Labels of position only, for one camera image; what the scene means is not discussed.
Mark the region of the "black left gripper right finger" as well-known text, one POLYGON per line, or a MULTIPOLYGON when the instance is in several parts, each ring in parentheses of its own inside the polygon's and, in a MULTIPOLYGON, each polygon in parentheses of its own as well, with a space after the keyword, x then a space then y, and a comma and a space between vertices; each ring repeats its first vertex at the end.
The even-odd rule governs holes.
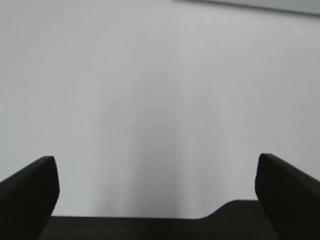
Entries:
POLYGON ((280 240, 320 238, 320 182, 270 154, 258 158, 255 193, 280 240))

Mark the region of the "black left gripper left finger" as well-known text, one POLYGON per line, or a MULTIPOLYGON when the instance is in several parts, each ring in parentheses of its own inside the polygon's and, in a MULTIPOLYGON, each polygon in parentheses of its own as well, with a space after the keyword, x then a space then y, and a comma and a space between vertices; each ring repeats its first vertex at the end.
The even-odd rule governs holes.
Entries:
POLYGON ((56 160, 43 156, 0 182, 0 238, 37 240, 60 195, 56 160))

